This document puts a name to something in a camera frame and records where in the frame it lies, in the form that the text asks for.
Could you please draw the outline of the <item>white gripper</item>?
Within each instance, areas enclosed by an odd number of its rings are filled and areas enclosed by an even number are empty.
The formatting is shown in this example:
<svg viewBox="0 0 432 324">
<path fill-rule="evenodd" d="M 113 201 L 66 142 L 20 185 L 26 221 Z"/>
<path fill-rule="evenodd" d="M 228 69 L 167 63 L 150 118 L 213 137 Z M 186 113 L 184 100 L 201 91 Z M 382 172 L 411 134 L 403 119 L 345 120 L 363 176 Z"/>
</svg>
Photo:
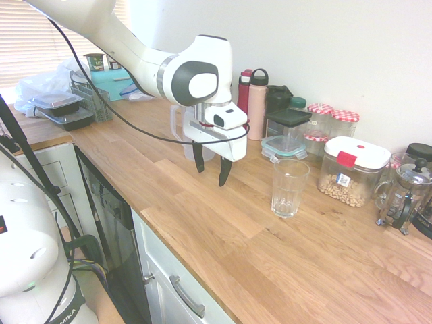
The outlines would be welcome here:
<svg viewBox="0 0 432 324">
<path fill-rule="evenodd" d="M 184 117 L 183 127 L 185 135 L 194 141 L 192 152 L 199 173 L 205 170 L 203 146 L 221 156 L 218 184 L 219 187 L 224 186 L 232 168 L 232 161 L 239 161 L 246 156 L 247 137 L 244 127 L 231 130 L 217 126 L 206 128 L 190 116 Z"/>
</svg>

